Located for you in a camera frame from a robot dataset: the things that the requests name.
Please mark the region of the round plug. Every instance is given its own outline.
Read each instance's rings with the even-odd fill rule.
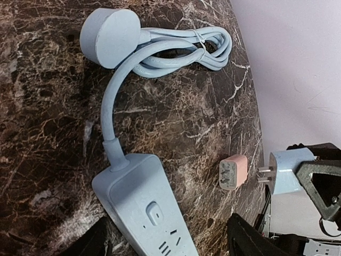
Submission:
[[[140,19],[135,12],[99,8],[83,24],[80,48],[91,61],[113,69],[135,51],[140,34]]]

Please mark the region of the power strip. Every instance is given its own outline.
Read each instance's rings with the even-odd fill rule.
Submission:
[[[205,41],[215,44],[217,50],[208,53]],[[185,31],[141,29],[134,12],[100,8],[84,22],[80,46],[90,60],[106,68],[118,67],[102,100],[103,146],[111,166],[93,179],[96,196],[139,255],[198,256],[159,158],[149,154],[124,155],[113,130],[113,104],[130,71],[155,78],[193,62],[220,70],[228,62],[231,36],[220,27]],[[153,56],[169,49],[186,49],[189,53],[175,59]]]
[[[139,255],[196,256],[159,158],[128,154],[130,165],[107,168],[92,181],[101,204]]]

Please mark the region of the plug adapter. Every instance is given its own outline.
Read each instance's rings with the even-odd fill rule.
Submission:
[[[266,183],[272,195],[300,191],[303,188],[296,170],[301,162],[313,160],[315,156],[308,148],[271,152],[269,166],[258,168],[258,182]]]

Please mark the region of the metal prong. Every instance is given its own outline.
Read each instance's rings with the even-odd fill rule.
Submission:
[[[268,177],[257,178],[257,181],[258,181],[259,183],[270,182],[270,179],[269,179]]]
[[[272,171],[272,168],[271,167],[260,167],[258,168],[258,172],[271,172]]]

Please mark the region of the black object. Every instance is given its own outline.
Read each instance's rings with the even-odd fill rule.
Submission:
[[[288,149],[303,147],[300,144]],[[331,143],[306,147],[317,160],[302,162],[295,173],[296,177],[322,219],[334,221],[341,231],[341,150]],[[331,236],[324,229],[322,220],[320,227],[324,234]]]
[[[80,239],[59,256],[111,256],[112,244],[107,241],[108,217],[102,217]]]
[[[274,244],[286,253],[292,255],[303,255],[305,244],[307,242],[309,242],[308,238],[304,236],[288,234],[280,235],[279,238],[274,241]]]
[[[228,220],[230,256],[293,256],[274,245],[234,213]]]
[[[255,220],[255,223],[254,223],[254,228],[259,233],[261,233],[264,230],[265,222],[266,222],[266,220],[265,220],[266,211],[267,211],[267,208],[269,207],[270,202],[271,202],[271,193],[270,193],[269,187],[265,186],[265,204],[264,204],[264,207],[262,209],[262,212],[260,214],[258,214],[258,216]]]

